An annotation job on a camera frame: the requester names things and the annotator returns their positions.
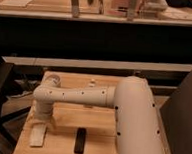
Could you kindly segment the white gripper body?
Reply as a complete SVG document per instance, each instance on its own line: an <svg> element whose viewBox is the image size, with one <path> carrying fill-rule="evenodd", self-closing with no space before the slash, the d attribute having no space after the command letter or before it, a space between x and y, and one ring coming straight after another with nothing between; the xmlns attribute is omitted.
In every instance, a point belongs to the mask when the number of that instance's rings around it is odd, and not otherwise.
<svg viewBox="0 0 192 154"><path fill-rule="evenodd" d="M39 122L49 123L52 120L53 104L37 102L35 119Z"/></svg>

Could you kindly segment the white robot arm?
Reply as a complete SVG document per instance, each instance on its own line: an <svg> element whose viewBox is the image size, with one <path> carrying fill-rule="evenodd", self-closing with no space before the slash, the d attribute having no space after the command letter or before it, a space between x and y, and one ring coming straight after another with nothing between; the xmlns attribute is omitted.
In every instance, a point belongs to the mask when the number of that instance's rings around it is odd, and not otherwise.
<svg viewBox="0 0 192 154"><path fill-rule="evenodd" d="M95 105L115 110L118 154L165 154L158 112L145 78L129 76L115 86L59 88L60 77L48 76L33 92L37 119L48 119L55 102Z"/></svg>

